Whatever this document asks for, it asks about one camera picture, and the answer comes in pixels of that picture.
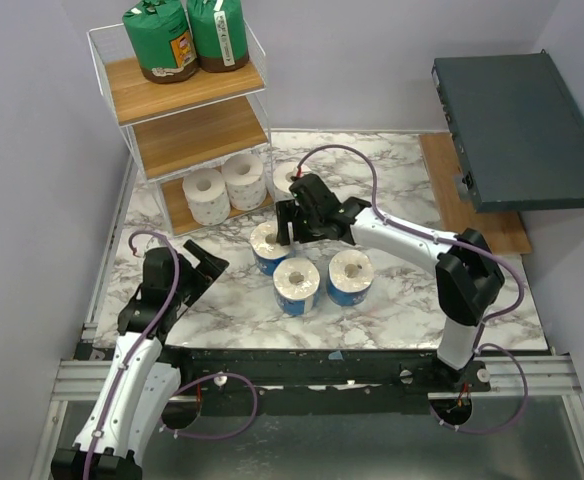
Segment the wooden shelf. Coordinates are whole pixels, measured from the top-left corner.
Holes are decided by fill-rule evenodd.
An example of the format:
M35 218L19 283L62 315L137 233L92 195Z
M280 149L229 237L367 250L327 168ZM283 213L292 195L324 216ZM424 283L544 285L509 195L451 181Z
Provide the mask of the wooden shelf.
M185 82L157 84L146 80L136 58L105 66L119 125L129 125L185 108L244 95L264 88L252 62L234 72L199 70Z
M268 141L245 97L143 122L133 128L149 179Z
M476 213L471 202L461 201L454 184L454 175L461 173L461 167L450 135L427 134L420 140L443 228L455 233L466 228L478 230L497 254L532 252L517 212Z
M192 212L190 212L190 209L188 208L188 202L183 193L182 178L162 183L161 189L163 190L163 197L165 198L165 204L168 208L168 215L170 215L170 220L172 221L172 231L174 235L183 235L184 233L203 228L203 225L197 223L192 218ZM256 209L267 207L273 203L272 197L268 194L263 203ZM242 215L244 213L247 212L232 208L228 218L236 217L237 215Z

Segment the black electronic device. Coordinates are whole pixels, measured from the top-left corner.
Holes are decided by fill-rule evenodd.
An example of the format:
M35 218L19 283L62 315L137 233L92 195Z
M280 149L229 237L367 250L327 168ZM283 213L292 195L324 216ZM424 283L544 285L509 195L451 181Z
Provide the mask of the black electronic device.
M584 208L584 118L549 54L437 58L477 212Z

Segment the screw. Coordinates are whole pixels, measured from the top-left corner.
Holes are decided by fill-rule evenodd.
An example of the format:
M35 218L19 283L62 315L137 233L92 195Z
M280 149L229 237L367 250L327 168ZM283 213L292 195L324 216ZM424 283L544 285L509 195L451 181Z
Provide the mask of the screw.
M490 372L485 368L481 368L476 372L476 378L478 378L480 382L488 383L490 381Z
M214 384L217 387L222 387L223 385L226 384L227 381L228 377L226 377L225 375L219 375L218 377L214 377Z
M414 381L414 378L412 378L412 372L409 370L401 370L399 378L404 385L410 385Z

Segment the metal floor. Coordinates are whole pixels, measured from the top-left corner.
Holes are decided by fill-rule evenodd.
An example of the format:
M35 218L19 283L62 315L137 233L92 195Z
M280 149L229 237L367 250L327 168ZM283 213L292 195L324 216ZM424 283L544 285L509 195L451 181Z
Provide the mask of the metal floor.
M507 420L519 398L475 399L468 425ZM70 446L90 403L71 402L60 446ZM241 418L200 418L193 431L221 433ZM148 480L580 480L584 466L561 397L533 397L516 427L492 436L456 434L430 416L258 417L220 442L155 433Z

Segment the cable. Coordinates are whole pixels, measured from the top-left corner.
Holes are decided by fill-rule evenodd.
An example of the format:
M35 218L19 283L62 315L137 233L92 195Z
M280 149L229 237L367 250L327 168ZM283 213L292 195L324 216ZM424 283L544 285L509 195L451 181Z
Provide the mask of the cable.
M207 382L208 380L213 380L214 378L221 377L221 376L236 378L238 380L241 380L243 383L245 383L248 386L248 388L252 392L252 413L250 413L250 418L248 418L248 420L240 428L238 428L230 433L221 433L219 435L209 435L209 434L205 434L205 433L189 433L189 432L182 432L179 430L173 430L173 429L169 428L167 425L163 424L161 426L160 431L168 430L169 432L174 433L175 436L194 438L197 440L226 440L228 438L236 437L240 433L244 432L250 425L252 425L252 422L256 418L259 397L256 393L256 387L254 386L254 384L250 380L248 380L246 377L244 377L243 375L239 375L238 373L220 372L220 373L213 373L211 375L206 375L205 377L198 378L198 379L188 383L184 387L179 388L174 393L174 395L179 395L179 394L185 392L186 390L188 390L194 386L200 385L203 382Z
M484 428L482 430L476 430L473 428L467 428L467 427L463 427L460 425L452 425L452 424L446 422L445 420L441 419L441 417L439 417L439 415L436 413L434 408L432 408L432 405L430 405L430 413L432 414L432 416L434 418L436 418L437 422L439 422L439 425L446 427L446 428L449 428L450 430L454 430L455 432L467 433L468 435L491 435L493 433L498 433L498 432L501 432L507 428L510 428L516 422L521 420L521 417L523 417L523 414L525 413L525 410L528 406L528 401L530 399L529 389L528 389L528 380L525 377L525 372L523 371L523 367L521 366L519 361L514 357L514 355L512 355L510 352L508 352L505 348L499 347L498 345L495 345L494 343L484 343L483 345L481 345L479 347L479 353L488 347L495 348L495 349L499 350L503 355L509 357L510 360L512 360L512 362L514 362L514 365L516 365L516 368L519 370L519 373L521 374L521 381L523 382L523 399L521 400L521 404L519 405L519 409L512 416L512 418L510 418L507 422L505 422L497 427L490 427L490 428Z
M502 258L497 257L496 255L494 255L491 252L488 252L486 250L483 250L482 248L476 247L474 245L470 245L468 243L465 242L460 242L458 240L450 240L447 238L441 238L441 237L437 237L435 238L433 235L430 235L428 233L425 232L421 232L420 230L416 230L414 228L408 227L407 225L402 225L398 222L395 222L394 220L392 220L391 218L386 217L383 212L381 212L381 210L379 209L378 205L377 205L377 191L379 188L379 181L378 181L378 177L377 177L377 172L376 172L376 168L374 167L374 164L372 163L372 160L370 160L366 155L364 155L363 153L361 153L359 150L357 150L356 148L352 148L349 147L347 145L340 145L340 144L328 144L328 145L322 145L320 147L316 147L313 148L312 150L310 150L308 153L305 154L305 156L299 161L299 164L297 165L297 169L300 172L301 171L301 167L303 166L303 164L307 161L308 158L310 158L312 155L314 155L317 152L320 152L322 150L327 150L329 148L340 148L343 150L347 150L348 152L354 153L355 155L357 155L358 157L360 157L365 163L368 164L368 166L370 167L370 171L372 172L372 211L374 212L374 214L379 218L379 220L381 220L384 224L388 224L391 225L392 227L401 230L405 233L409 233L411 235L414 235L416 237L422 238L424 240L428 240L428 241L434 241L435 243L443 243L445 245L451 245L454 247L460 247L460 248L465 248L466 250L470 250L471 252L474 253L478 253L479 255L483 255L484 257L492 260L493 262L496 262L497 264L501 265L503 268L505 268L508 272L510 272L510 274L512 275L512 278L514 278L514 281L517 284L518 287L518 296L516 298L516 300L514 301L514 303L512 303L512 305L510 305L509 307L505 307L497 312L493 312L490 313L489 315L486 315L482 320L481 320L481 325L479 326L479 331L477 332L477 336L474 342L474 348L477 347L477 345L479 344L479 341L481 339L481 336L483 335L483 330L485 329L485 323L489 320L492 320L493 318L499 317L501 315L505 315L506 313L510 313L514 310L516 310L521 303L523 302L523 296L525 294L525 288L523 286L523 279L521 278L521 275L519 274L519 272L517 272L514 267L512 267L508 262L506 262L505 260L503 260Z
M462 405L461 399L463 398L463 394L466 393L467 391L468 391L468 383L467 382L464 382L463 383L463 388L461 389L461 392L459 393L459 396L456 399L456 405L457 406L460 407Z
M409 233L409 234L414 235L414 236L419 237L419 238L423 238L424 240L434 241L435 243L438 242L438 243L443 243L445 245L451 245L451 246L460 247L460 248L465 248L466 250L470 250L474 253L478 253L479 255L483 255L484 257L501 265L508 272L510 272L510 274L512 275L512 278L514 278L514 281L516 282L517 288L518 288L518 295L517 295L516 300L514 301L514 303L512 303L512 305L505 307L501 310L498 310L496 312L493 312L489 315L486 315L481 320L481 323L479 325L479 330L478 330L476 338L474 340L473 348L475 348L478 353L480 353L486 347L496 348L497 350L501 351L503 354L508 356L510 359L512 359L512 361L514 362L514 364L518 368L519 372L521 373L521 380L523 381L523 400L521 402L521 406L519 407L519 410L510 420L505 422L503 425L500 425L500 426L494 427L494 428L488 428L485 430L473 430L473 429L468 429L468 428L462 428L462 427L459 427L458 425L457 426L451 425L449 423L444 422L436 414L434 409L432 407L430 407L430 412L435 416L435 418L437 418L437 420L439 420L439 423L441 425L446 426L448 428L451 428L452 430L462 432L462 433L468 433L471 435L487 435L487 434L491 434L491 433L500 432L500 431L505 430L506 428L512 426L514 423L519 421L519 419L523 416L523 413L525 412L525 409L526 409L527 403L528 403L528 383L527 383L527 379L525 377L525 373L523 372L523 367L521 367L521 364L516 360L516 358L514 358L514 355L512 355L510 352L508 352L507 350L505 350L504 348L502 348L498 345L495 345L493 343L485 343L485 344L481 345L480 347L478 347L478 349L477 349L477 345L479 344L479 342L481 340L481 336L483 335L483 331L485 330L485 324L487 321L516 310L523 302L525 288L524 288L523 279L521 278L521 275L508 262L497 257L496 255L494 255L491 252L483 250L482 248L476 247L474 245L470 245L468 243L460 242L458 240L449 240L447 238L441 238L441 237L435 238L433 235L427 234L425 232L421 232L420 230L416 230L414 228L408 227L407 225L402 225L398 222L395 222L391 218L386 217L383 214L383 212L381 212L381 210L379 209L379 207L377 205L377 198L376 197L377 197L377 191L379 188L379 181L378 181L376 168L374 167L372 160L370 160L366 155L364 155L362 152L360 152L356 148L352 148L352 147L349 147L347 145L340 145L340 144L328 144L328 145L322 145L320 147L316 147L316 148L310 150L308 153L306 153L305 156L299 161L299 164L297 165L298 172L301 172L301 167L307 161L308 158L310 158L312 155L314 155L317 152L320 152L322 150L327 150L329 148L340 148L343 150L347 150L348 152L354 153L355 155L360 157L365 163L368 164L368 166L370 167L370 171L372 172L372 202L371 202L372 203L372 211L379 218L379 220L381 220L384 224L391 225L392 227L394 227L398 230Z
M172 287L170 288L170 291L168 292L168 296L165 298L165 302L163 302L163 305L161 306L159 311L156 313L156 315L154 316L152 321L148 324L148 326L145 328L145 330L143 330L143 332L141 333L139 338L137 338L137 340L134 342L134 344L132 345L132 347L128 351L127 355L123 358L123 365L125 365L126 367L129 365L130 360L132 359L132 357L136 353L136 350L139 348L139 345L141 345L141 343L143 343L143 341L147 338L148 334L152 331L152 329L154 329L154 327L156 327L157 323L161 320L161 318L163 317L163 314L168 309L170 303L172 302L172 299L174 298L174 294L176 293L176 289L177 289L177 286L179 284L179 275L180 275L179 257L176 254L176 250L174 250L174 247L170 244L170 242L165 237L165 235L162 235L162 234L157 233L157 232L153 232L151 230L137 230L136 232L132 233L130 235L130 238L128 238L128 246L130 247L130 249L132 250L132 253L134 255L136 255L137 250L133 244L133 240L138 235L150 235L150 236L158 239L161 243L163 243L168 248L168 251L170 252L170 255L172 256L172 260L174 261L174 278L172 280ZM114 380L112 381L112 385L110 386L110 390L108 391L108 393L105 397L105 402L103 402L103 409L101 410L101 414L99 415L99 418L97 420L96 427L94 429L95 432L102 431L102 429L103 429L103 425L105 424L105 420L107 418L107 415L110 412L110 408L112 408L112 402L114 400L114 396L116 394L117 389L119 388L119 383L121 383L121 378L123 377L123 374L125 373L125 371L126 370L123 368L117 369L116 375L114 376ZM90 466L92 465L92 458L94 456L94 451L96 450L96 446L97 446L98 442L99 442L99 438L96 436L92 436L92 441L90 442L90 446L88 447L88 451L87 451L87 454L85 456L85 463L83 465L83 480L90 480Z

